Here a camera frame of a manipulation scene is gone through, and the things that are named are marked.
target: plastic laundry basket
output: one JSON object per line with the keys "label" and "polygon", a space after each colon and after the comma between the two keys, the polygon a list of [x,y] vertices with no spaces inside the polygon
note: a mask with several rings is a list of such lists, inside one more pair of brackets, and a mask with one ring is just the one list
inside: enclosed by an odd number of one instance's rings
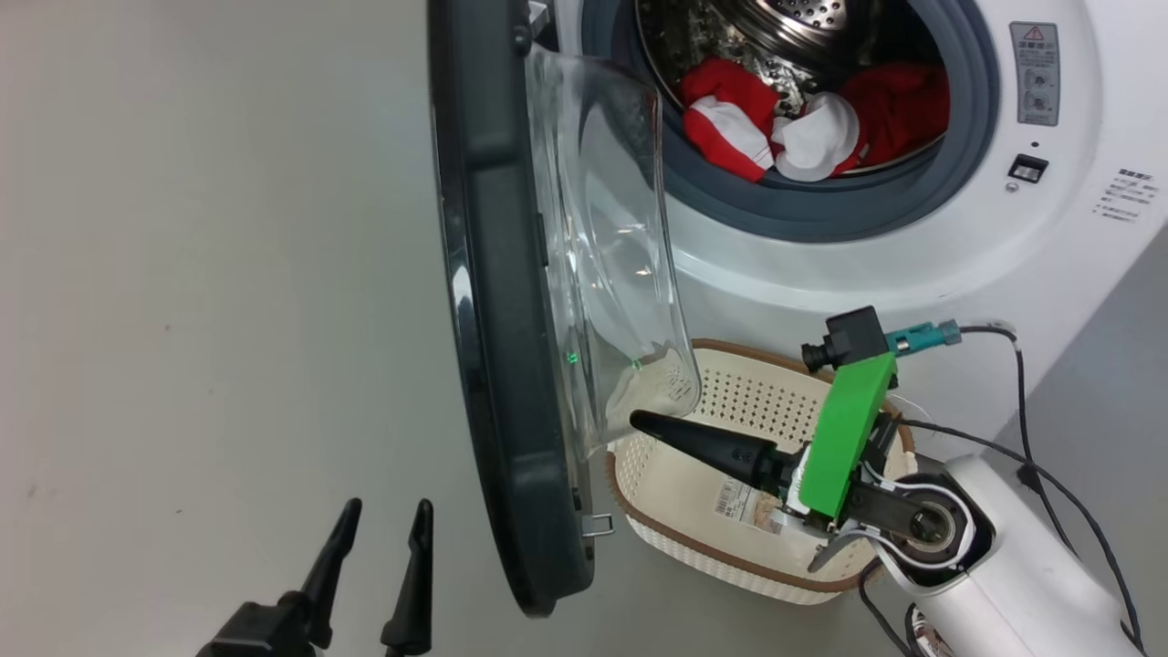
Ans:
{"label": "plastic laundry basket", "polygon": [[[694,340],[702,399],[689,420],[772,440],[795,452],[815,433],[830,379],[802,364],[716,340]],[[884,475],[917,471],[901,428]],[[822,540],[769,520],[773,498],[649,436],[610,447],[609,485],[637,535],[669,556],[762,595],[818,604],[855,588],[875,552],[856,541],[818,573],[807,565]]]}

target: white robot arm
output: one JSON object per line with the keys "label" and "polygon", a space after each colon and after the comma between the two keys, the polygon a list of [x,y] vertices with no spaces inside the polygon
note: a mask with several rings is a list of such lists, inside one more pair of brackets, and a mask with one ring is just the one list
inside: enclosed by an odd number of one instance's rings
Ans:
{"label": "white robot arm", "polygon": [[989,465],[946,464],[950,478],[993,527],[988,552],[936,586],[875,544],[955,657],[1139,657],[1124,608]]}

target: washing machine door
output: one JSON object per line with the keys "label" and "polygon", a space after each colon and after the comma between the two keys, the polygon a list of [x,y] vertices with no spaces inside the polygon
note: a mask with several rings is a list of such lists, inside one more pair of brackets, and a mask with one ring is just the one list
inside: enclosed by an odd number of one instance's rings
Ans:
{"label": "washing machine door", "polygon": [[456,347],[487,512],[520,607],[588,588],[588,461],[638,408],[700,396],[662,220],[660,101],[533,43],[528,4],[430,4]]}

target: black cable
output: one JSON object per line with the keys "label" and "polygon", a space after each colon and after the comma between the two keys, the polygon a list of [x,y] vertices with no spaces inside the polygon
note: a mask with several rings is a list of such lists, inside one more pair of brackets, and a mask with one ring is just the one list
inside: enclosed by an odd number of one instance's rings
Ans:
{"label": "black cable", "polygon": [[[1132,641],[1135,648],[1138,648],[1141,653],[1143,652],[1143,632],[1140,630],[1140,620],[1135,613],[1135,602],[1132,600],[1132,592],[1127,588],[1127,581],[1124,579],[1124,573],[1119,568],[1119,560],[1115,559],[1115,552],[1112,551],[1111,544],[1107,541],[1107,537],[1103,533],[1103,527],[1100,527],[1099,523],[1096,521],[1094,516],[1091,516],[1091,512],[1087,511],[1087,507],[1084,506],[1082,502],[1079,502],[1079,498],[1075,497],[1075,493],[1072,493],[1070,489],[1064,486],[1063,483],[1056,479],[1054,475],[1044,470],[1041,465],[1038,465],[1034,461],[1030,461],[1026,456],[1022,456],[1021,454],[1009,448],[1002,447],[993,441],[979,438],[978,436],[966,434],[965,431],[959,431],[958,429],[951,429],[948,427],[941,427],[940,424],[933,424],[932,422],[920,422],[918,420],[901,419],[899,423],[904,424],[905,427],[916,427],[918,429],[926,429],[930,431],[948,434],[951,436],[964,438],[969,442],[989,448],[999,454],[1004,454],[1006,456],[1013,458],[1014,461],[1017,461],[1018,463],[1034,468],[1035,471],[1038,472],[1038,475],[1041,475],[1044,479],[1047,479],[1056,489],[1058,489],[1058,492],[1063,493],[1066,497],[1066,499],[1069,499],[1071,504],[1073,504],[1075,507],[1079,510],[1079,513],[1083,514],[1083,518],[1086,519],[1087,525],[1091,527],[1091,533],[1093,533],[1096,539],[1099,541],[1099,547],[1103,548],[1104,559],[1107,560],[1107,567],[1111,568],[1111,573],[1115,578],[1115,583],[1119,585],[1119,594],[1124,597],[1124,607],[1127,609],[1127,618],[1131,622],[1131,632],[1128,634],[1125,631],[1125,634],[1128,635],[1128,638]],[[862,586],[863,585],[862,574],[860,582]]]}
{"label": "black cable", "polygon": [[901,637],[896,636],[896,630],[894,630],[892,625],[889,624],[888,618],[880,613],[876,604],[874,604],[871,599],[868,597],[868,590],[864,588],[864,583],[868,582],[868,578],[876,570],[876,568],[880,568],[880,559],[872,559],[867,566],[864,566],[863,570],[860,570],[860,601],[864,603],[864,607],[868,608],[872,617],[876,618],[876,622],[880,623],[880,629],[884,630],[884,636],[896,644],[901,655],[904,657],[917,657],[912,649],[905,645],[904,642],[901,641]]}
{"label": "black cable", "polygon": [[920,657],[920,645],[917,643],[917,631],[912,629],[912,613],[917,610],[917,603],[909,604],[904,610],[904,643],[909,645],[909,651],[916,657]]}
{"label": "black cable", "polygon": [[[1008,338],[1014,345],[1014,358],[1017,361],[1018,371],[1018,431],[1022,434],[1022,454],[1026,455],[1028,462],[1022,465],[1024,471],[1027,468],[1030,468],[1030,464],[1034,463],[1034,452],[1030,450],[1030,429],[1026,421],[1026,361],[1022,360],[1022,350],[1018,347],[1018,337],[1014,334],[1013,331],[997,326],[962,326],[961,333],[994,333],[996,336]],[[1058,534],[1058,539],[1062,540],[1063,545],[1071,551],[1071,554],[1078,556],[1078,553],[1075,552],[1075,546],[1071,545],[1071,539],[1063,530],[1063,524],[1058,521],[1058,516],[1055,513],[1055,506],[1050,503],[1050,496],[1047,495],[1047,490],[1042,485],[1042,479],[1036,476],[1030,476],[1026,477],[1022,483],[1038,495],[1038,499],[1042,500],[1042,507],[1047,510],[1047,516],[1050,517],[1050,523],[1055,526],[1055,532]]]}

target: barcode sticker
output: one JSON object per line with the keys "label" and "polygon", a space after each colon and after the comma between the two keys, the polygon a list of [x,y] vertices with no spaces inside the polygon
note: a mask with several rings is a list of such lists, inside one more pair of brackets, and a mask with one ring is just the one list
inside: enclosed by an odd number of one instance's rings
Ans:
{"label": "barcode sticker", "polygon": [[779,498],[759,492],[746,484],[725,477],[718,489],[718,498],[714,504],[714,513],[723,518],[737,520],[744,525],[750,525],[778,534],[783,528],[771,519],[771,511],[783,505]]}

